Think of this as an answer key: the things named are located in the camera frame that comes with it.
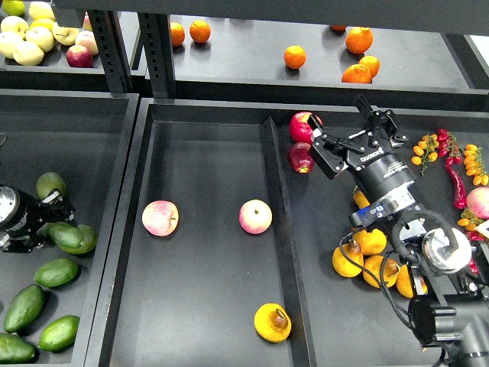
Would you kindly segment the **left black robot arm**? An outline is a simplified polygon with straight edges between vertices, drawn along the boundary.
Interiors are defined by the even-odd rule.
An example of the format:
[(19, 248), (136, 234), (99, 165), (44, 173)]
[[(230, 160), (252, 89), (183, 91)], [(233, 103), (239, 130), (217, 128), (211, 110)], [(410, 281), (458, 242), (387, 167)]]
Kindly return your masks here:
[(2, 186), (1, 251), (29, 253), (42, 247), (47, 225), (66, 222), (74, 226), (74, 213), (74, 207), (57, 188), (38, 199), (15, 187)]

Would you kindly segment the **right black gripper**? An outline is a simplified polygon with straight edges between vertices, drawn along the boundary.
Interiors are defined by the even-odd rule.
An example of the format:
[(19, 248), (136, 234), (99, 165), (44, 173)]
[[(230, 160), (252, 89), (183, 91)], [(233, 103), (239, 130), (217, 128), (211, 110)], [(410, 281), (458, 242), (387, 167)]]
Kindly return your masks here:
[(393, 151), (407, 142), (407, 133), (395, 113), (391, 109), (374, 110), (363, 95), (357, 95), (354, 103), (366, 121), (368, 143), (329, 134), (319, 117), (311, 114), (307, 120), (313, 130), (311, 158), (330, 180), (348, 167), (365, 195), (386, 195), (399, 187), (412, 186), (414, 173)]

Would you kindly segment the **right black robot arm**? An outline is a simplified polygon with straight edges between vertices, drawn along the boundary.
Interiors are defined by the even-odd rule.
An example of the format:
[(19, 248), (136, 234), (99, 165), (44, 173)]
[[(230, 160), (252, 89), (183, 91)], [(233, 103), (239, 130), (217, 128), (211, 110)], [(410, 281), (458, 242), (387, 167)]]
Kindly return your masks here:
[(488, 364), (488, 285), (470, 267), (478, 247), (414, 192), (415, 174), (396, 149), (407, 135), (391, 110), (375, 110), (363, 96), (355, 105), (364, 119), (359, 132), (331, 135), (316, 115), (310, 156), (329, 178), (349, 172), (368, 200), (350, 215), (351, 232), (380, 229), (408, 268), (413, 298), (394, 312), (423, 347), (439, 347), (439, 363)]

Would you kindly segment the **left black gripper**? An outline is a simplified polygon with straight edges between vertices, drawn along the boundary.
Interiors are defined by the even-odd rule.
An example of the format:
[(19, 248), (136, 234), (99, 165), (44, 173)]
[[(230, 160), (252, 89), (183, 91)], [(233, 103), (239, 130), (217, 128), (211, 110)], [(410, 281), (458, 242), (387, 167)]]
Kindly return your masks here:
[(12, 189), (9, 200), (7, 234), (1, 236), (1, 251), (30, 253), (45, 242), (41, 228), (47, 223), (76, 225), (75, 209), (58, 189), (52, 189), (41, 201), (21, 190)]

